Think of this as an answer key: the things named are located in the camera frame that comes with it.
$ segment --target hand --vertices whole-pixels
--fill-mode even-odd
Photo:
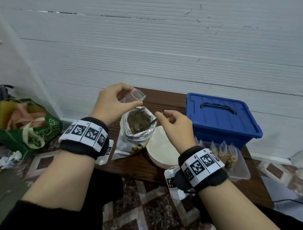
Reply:
[[[133,89],[135,88],[130,85],[119,83],[101,90],[94,109],[89,116],[97,118],[104,122],[106,126],[109,126],[126,112],[143,104],[142,101],[119,102]]]
[[[164,110],[163,114],[156,112],[155,115],[163,126],[169,141],[180,154],[196,146],[190,119],[174,110]]]

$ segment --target dark wooden surface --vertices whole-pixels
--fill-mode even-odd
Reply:
[[[185,114],[185,94],[143,88],[139,89],[146,94],[143,105],[152,113],[155,113],[156,111],[163,112],[163,110],[167,109],[177,110]],[[109,137],[115,141],[115,144],[117,143],[119,131],[120,121],[116,121],[109,127]],[[237,181],[234,184],[253,203],[273,208],[274,204],[260,177],[258,169],[249,154],[249,151],[244,147],[241,152],[249,168],[251,178],[250,180]],[[96,165],[96,168],[117,173],[123,177],[131,177],[137,180],[150,181],[166,186],[164,169],[159,168],[149,159],[146,149],[142,150],[138,154],[122,159],[111,160],[111,156],[106,165]]]

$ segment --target blue box lid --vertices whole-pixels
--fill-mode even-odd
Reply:
[[[186,95],[186,116],[194,127],[261,138],[258,126],[243,101],[197,93]]]

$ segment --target green bag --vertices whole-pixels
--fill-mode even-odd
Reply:
[[[44,120],[44,125],[38,128],[29,128],[28,124],[24,129],[7,130],[7,123],[15,111],[17,103],[27,103],[29,113],[45,112],[45,118],[41,117],[35,120]],[[44,147],[59,135],[62,127],[63,124],[58,118],[48,113],[43,106],[31,99],[0,102],[0,142],[11,151],[20,151],[24,160],[33,157],[37,149]]]

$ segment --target white bowl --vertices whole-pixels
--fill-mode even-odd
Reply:
[[[178,165],[180,154],[169,142],[162,126],[156,127],[146,149],[152,162],[160,168],[169,169]]]

